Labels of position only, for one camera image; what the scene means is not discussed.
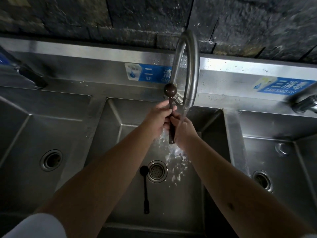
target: black ladle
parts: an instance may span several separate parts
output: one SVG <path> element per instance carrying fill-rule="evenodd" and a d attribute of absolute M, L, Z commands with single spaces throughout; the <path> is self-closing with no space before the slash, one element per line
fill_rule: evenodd
<path fill-rule="evenodd" d="M 173 110 L 173 97 L 177 93 L 177 88 L 174 84 L 168 83 L 164 86 L 164 94 L 168 97 L 170 109 Z M 175 126 L 171 123 L 170 125 L 170 133 L 169 133 L 169 143 L 174 143 L 174 137 L 175 137 Z"/>
<path fill-rule="evenodd" d="M 140 168 L 140 174 L 144 178 L 144 213 L 145 214 L 150 213 L 150 205 L 149 205 L 149 200 L 147 199 L 147 188 L 146 188 L 146 176 L 148 173 L 149 173 L 149 168 L 143 165 Z"/>

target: hand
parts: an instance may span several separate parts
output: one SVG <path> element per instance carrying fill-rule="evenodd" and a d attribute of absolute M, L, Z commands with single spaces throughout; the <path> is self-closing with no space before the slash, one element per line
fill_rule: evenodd
<path fill-rule="evenodd" d="M 157 104 L 142 122 L 143 125 L 148 125 L 152 129 L 154 138 L 161 135 L 163 128 L 170 129 L 170 119 L 168 116 L 172 113 L 172 110 L 167 106 L 168 104 L 168 100 Z"/>
<path fill-rule="evenodd" d="M 179 113 L 173 113 L 171 116 L 171 122 L 176 127 L 174 141 L 182 150 L 185 150 L 186 142 L 190 137 L 199 137 L 193 123 L 188 119 L 185 118 L 184 122 L 179 125 L 179 120 L 181 115 Z"/>

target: person's left hand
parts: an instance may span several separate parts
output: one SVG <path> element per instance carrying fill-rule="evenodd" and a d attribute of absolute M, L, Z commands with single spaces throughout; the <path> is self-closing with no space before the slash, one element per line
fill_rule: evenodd
<path fill-rule="evenodd" d="M 147 114 L 142 124 L 148 125 L 152 129 L 154 138 L 161 135 L 163 128 L 170 129 L 170 118 L 168 117 L 172 110 L 167 106 L 169 104 L 168 100 L 165 100 L 157 104 L 151 111 Z"/>

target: faucet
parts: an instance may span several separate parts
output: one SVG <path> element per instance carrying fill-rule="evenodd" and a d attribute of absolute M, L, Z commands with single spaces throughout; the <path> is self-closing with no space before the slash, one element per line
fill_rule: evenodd
<path fill-rule="evenodd" d="M 177 104 L 183 104 L 192 107 L 197 94 L 198 76 L 199 76 L 199 49 L 196 36 L 191 30 L 184 31 L 177 43 L 175 57 L 172 66 L 170 83 L 176 86 L 179 66 L 183 58 L 184 50 L 187 51 L 187 76 L 184 96 L 176 93 L 173 100 Z"/>
<path fill-rule="evenodd" d="M 317 95 L 311 95 L 299 103 L 293 104 L 292 110 L 296 113 L 304 113 L 307 110 L 317 113 Z"/>
<path fill-rule="evenodd" d="M 47 86 L 47 82 L 44 80 L 41 74 L 33 71 L 27 64 L 16 59 L 13 55 L 8 53 L 3 47 L 0 46 L 0 57 L 1 56 L 10 66 L 13 67 L 15 71 L 17 71 L 19 75 L 30 80 L 34 85 L 34 88 L 42 89 Z"/>

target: person's right hand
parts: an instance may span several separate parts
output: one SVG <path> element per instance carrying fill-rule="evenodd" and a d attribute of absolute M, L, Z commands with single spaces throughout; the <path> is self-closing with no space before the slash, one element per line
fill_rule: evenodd
<path fill-rule="evenodd" d="M 185 118 L 184 122 L 179 125 L 181 115 L 173 112 L 173 116 L 170 117 L 171 123 L 176 127 L 174 141 L 182 150 L 185 150 L 186 143 L 191 137 L 199 137 L 192 122 Z"/>

